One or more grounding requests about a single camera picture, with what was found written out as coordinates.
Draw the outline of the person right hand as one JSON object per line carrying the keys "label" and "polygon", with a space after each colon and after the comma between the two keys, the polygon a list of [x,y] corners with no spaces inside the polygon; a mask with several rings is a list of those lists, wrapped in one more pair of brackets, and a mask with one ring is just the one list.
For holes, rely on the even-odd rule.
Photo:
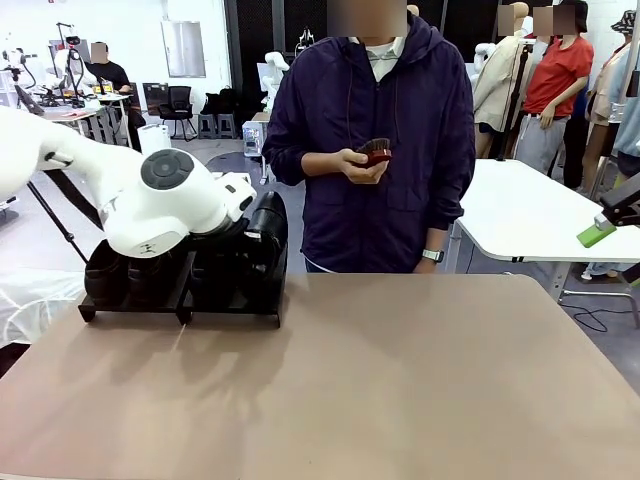
{"label": "person right hand", "polygon": [[359,185],[378,184],[389,165],[388,161],[367,167],[369,161],[365,154],[343,149],[339,152],[340,171],[353,183]]}

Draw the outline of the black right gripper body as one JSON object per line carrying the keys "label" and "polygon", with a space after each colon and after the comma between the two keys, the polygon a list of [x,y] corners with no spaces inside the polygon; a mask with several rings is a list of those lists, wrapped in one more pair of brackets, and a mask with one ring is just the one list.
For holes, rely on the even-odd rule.
{"label": "black right gripper body", "polygon": [[602,214],[614,226],[638,226],[640,174],[629,178],[600,199]]}

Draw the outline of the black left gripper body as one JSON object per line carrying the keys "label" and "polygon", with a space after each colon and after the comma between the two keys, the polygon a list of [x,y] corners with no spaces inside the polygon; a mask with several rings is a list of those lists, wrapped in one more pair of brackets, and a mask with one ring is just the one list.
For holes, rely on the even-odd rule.
{"label": "black left gripper body", "polygon": [[201,235],[199,237],[199,249],[217,250],[231,248],[246,240],[259,238],[260,232],[251,228],[250,221],[248,219],[240,219],[224,230]]}

